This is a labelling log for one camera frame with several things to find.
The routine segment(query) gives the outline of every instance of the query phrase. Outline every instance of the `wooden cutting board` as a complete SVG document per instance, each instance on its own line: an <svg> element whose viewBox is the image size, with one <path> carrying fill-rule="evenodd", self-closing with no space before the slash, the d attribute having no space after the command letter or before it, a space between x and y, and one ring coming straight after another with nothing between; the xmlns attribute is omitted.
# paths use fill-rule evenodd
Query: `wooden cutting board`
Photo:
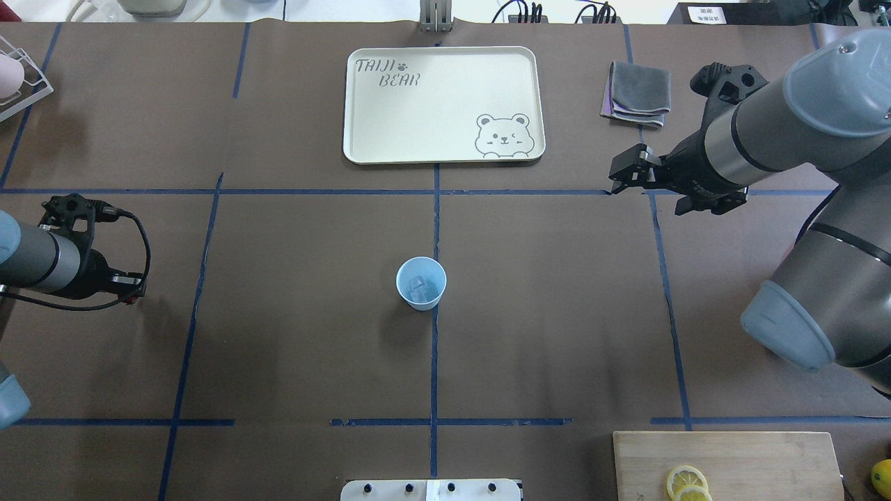
<svg viewBox="0 0 891 501"><path fill-rule="evenodd" d="M790 431L615 431L619 501L667 501L666 476L689 464L715 501L842 501L832 437Z"/></svg>

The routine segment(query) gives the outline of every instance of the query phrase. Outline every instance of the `lemon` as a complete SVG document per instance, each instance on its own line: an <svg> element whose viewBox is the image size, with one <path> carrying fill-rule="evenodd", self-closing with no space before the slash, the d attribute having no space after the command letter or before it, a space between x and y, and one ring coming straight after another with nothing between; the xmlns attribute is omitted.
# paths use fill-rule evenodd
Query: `lemon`
<svg viewBox="0 0 891 501"><path fill-rule="evenodd" d="M672 499L674 499L674 495L677 492L688 486L701 487L703 490L708 492L708 482L706 481L706 476L703 475L701 471L688 464L682 464L674 468L666 478L666 490L668 491L668 497Z"/></svg>
<svg viewBox="0 0 891 501"><path fill-rule="evenodd" d="M677 491L672 501L712 501L712 496L708 494L708 490L698 485L688 485Z"/></svg>
<svg viewBox="0 0 891 501"><path fill-rule="evenodd" d="M879 461L872 467L872 486L885 499L891 499L891 459Z"/></svg>

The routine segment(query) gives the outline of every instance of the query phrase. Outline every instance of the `blue tape line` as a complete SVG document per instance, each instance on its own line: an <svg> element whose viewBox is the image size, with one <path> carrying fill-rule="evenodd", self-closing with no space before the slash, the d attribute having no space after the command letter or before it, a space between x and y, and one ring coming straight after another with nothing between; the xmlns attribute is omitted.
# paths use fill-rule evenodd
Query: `blue tape line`
<svg viewBox="0 0 891 501"><path fill-rule="evenodd" d="M5 188L0 193L7 194L61 194L61 193L80 193L93 195L211 195L213 190L207 189L167 189L167 188L148 188L148 189L115 189L115 188Z"/></svg>
<svg viewBox="0 0 891 501"><path fill-rule="evenodd" d="M223 184L223 174L217 179L217 187L214 189L214 201L210 206L210 218L208 232L204 237L204 253L201 255L201 266L198 273L198 284L195 286L195 300L192 304L192 319L189 322L189 335L185 342L183 353L183 365L179 373L179 386L176 389L176 404L173 410L173 420L170 424L170 436L168 437L167 454L164 457L164 470L161 474L161 483L158 491L158 500L163 501L167 496L167 485L170 478L170 465L173 463L173 451L176 445L176 430L179 426L179 416L183 409L183 395L185 394L185 381L189 374L189 360L192 356L192 345L195 341L195 325L198 323L198 306L201 301L201 293L204 290L204 276L208 267L208 252L210 251L210 239L214 234L214 224L217 221L217 206L220 200L220 186Z"/></svg>
<svg viewBox="0 0 891 501"><path fill-rule="evenodd" d="M820 50L820 41L817 40L817 27L813 23L811 23L811 43L813 43L815 51Z"/></svg>
<svg viewBox="0 0 891 501"><path fill-rule="evenodd" d="M659 226L659 217L656 205L656 196L648 193L650 199L650 214L653 218L653 231L656 233L656 250L659 255L659 271L662 274L662 288L665 292L668 304L668 321L671 325L672 347L674 348L674 369L677 372L677 386L681 393L681 410L683 412L683 425L687 431L692 431L693 423L690 418L690 403L687 399L687 383L683 377L683 360L681 358L681 343L677 337L677 323L674 320L674 303L671 299L671 286L668 283L668 266L666 265L665 247L662 245L662 228Z"/></svg>
<svg viewBox="0 0 891 501"><path fill-rule="evenodd" d="M611 195L607 190L442 190L443 195Z"/></svg>
<svg viewBox="0 0 891 501"><path fill-rule="evenodd" d="M433 165L433 259L439 261L439 164ZM439 475L438 467L438 436L439 417L439 305L433 308L430 320L432 332L430 351L430 478L435 479Z"/></svg>
<svg viewBox="0 0 891 501"><path fill-rule="evenodd" d="M433 259L439 261L439 164L433 166Z"/></svg>
<svg viewBox="0 0 891 501"><path fill-rule="evenodd" d="M440 417L439 426L563 426L572 423L571 417ZM384 419L332 419L331 426L430 426L430 419L424 418L384 418Z"/></svg>
<svg viewBox="0 0 891 501"><path fill-rule="evenodd" d="M631 48L631 30L628 29L627 24L623 24L622 29L625 30L625 54L628 57L628 64L634 64L634 51Z"/></svg>
<svg viewBox="0 0 891 501"><path fill-rule="evenodd" d="M439 426L439 305L433 308L433 350L430 355L430 478L435 479L438 474L438 432Z"/></svg>
<svg viewBox="0 0 891 501"><path fill-rule="evenodd" d="M692 417L693 424L778 424L778 423L891 423L891 416L867 415L775 415L775 416L731 416L731 417ZM683 424L682 417L654 417L650 424Z"/></svg>
<svg viewBox="0 0 891 501"><path fill-rule="evenodd" d="M250 23L244 23L244 35L241 37L241 55L238 58L238 72L235 73L235 87L232 89L232 98L238 99L238 91L241 89L241 72L244 70L244 55L248 52L248 36L250 35Z"/></svg>
<svg viewBox="0 0 891 501"><path fill-rule="evenodd" d="M65 418L25 418L15 426L169 426L169 419L65 419Z"/></svg>
<svg viewBox="0 0 891 501"><path fill-rule="evenodd" d="M442 418L439 420L440 426L563 426L572 423L572 418L568 417L545 417L545 418Z"/></svg>
<svg viewBox="0 0 891 501"><path fill-rule="evenodd" d="M171 419L102 419L33 417L20 419L15 426L170 426ZM234 426L234 419L189 419L180 426Z"/></svg>
<svg viewBox="0 0 891 501"><path fill-rule="evenodd" d="M231 188L224 195L431 195L433 190L339 190L339 189L264 189Z"/></svg>
<svg viewBox="0 0 891 501"><path fill-rule="evenodd" d="M56 23L56 29L53 32L53 39L50 40L50 46L46 49L46 56L44 57L44 63L40 65L40 70L46 73L46 68L49 66L50 59L53 57L53 50L55 49L56 41L59 40L59 33L61 33L61 23ZM25 126L28 124L28 117L31 116L31 107L33 104L25 109L24 113L21 116L21 123L19 124L19 130L15 133L15 139L12 140L12 148L9 151L9 156L6 157L6 165L3 169L3 174L0 176L0 188L6 186L6 179L9 177L9 171L12 170L12 161L15 160L15 153L19 150L19 142L21 142L21 137L25 134Z"/></svg>

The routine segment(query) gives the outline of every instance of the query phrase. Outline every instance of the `dish rack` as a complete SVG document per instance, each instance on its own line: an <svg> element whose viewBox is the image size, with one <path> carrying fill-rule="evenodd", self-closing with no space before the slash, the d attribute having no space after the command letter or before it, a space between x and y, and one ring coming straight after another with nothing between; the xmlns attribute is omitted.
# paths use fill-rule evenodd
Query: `dish rack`
<svg viewBox="0 0 891 501"><path fill-rule="evenodd" d="M19 111L28 108L31 104L52 94L53 86L50 85L44 72L34 63L24 49L16 48L3 36L0 36L0 53L21 62L25 66L25 80L22 86L15 94L0 102L0 122L2 122Z"/></svg>

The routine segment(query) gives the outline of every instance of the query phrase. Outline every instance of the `folded cloth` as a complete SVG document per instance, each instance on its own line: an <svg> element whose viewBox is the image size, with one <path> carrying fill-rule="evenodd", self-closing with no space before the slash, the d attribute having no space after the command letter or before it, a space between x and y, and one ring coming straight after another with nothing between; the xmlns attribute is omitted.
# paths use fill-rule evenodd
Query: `folded cloth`
<svg viewBox="0 0 891 501"><path fill-rule="evenodd" d="M601 115L662 127L671 111L671 72L613 62L603 91Z"/></svg>

